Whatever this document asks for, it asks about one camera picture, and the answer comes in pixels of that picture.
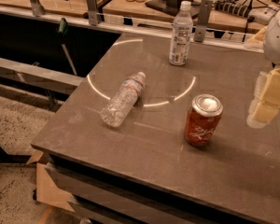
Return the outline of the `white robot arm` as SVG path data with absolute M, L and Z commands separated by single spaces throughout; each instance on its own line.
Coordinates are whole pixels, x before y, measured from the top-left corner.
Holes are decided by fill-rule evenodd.
M 275 64 L 269 73 L 260 72 L 254 89 L 254 99 L 246 123 L 260 129 L 268 125 L 280 111 L 280 10 L 267 26 L 263 41 L 265 58 Z

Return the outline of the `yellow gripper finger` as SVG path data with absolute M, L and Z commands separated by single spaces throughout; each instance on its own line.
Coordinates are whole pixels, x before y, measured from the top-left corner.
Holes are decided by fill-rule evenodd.
M 248 109 L 246 124 L 250 128 L 261 129 L 268 125 L 279 113 L 279 109 L 271 105 L 261 103 L 254 99 Z
M 280 66 L 269 73 L 259 73 L 254 96 L 265 105 L 280 108 Z

